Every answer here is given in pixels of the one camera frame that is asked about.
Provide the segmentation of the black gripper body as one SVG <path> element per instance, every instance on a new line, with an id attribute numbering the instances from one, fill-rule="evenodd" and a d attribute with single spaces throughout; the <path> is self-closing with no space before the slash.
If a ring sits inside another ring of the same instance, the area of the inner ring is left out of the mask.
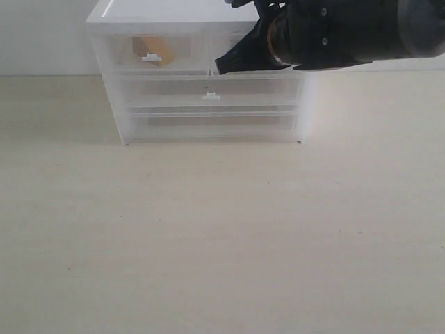
<path id="1" fill-rule="evenodd" d="M 278 70 L 295 66 L 289 56 L 289 8 L 295 1 L 254 1 L 259 19 L 253 30 L 266 34 L 268 49 Z"/>

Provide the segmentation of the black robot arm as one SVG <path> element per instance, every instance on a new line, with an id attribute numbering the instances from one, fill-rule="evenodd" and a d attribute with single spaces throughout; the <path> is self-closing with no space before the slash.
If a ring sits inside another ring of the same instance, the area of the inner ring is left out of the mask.
<path id="1" fill-rule="evenodd" d="M 253 30 L 215 63 L 219 74 L 336 70 L 444 54 L 444 2 L 255 1 Z"/>

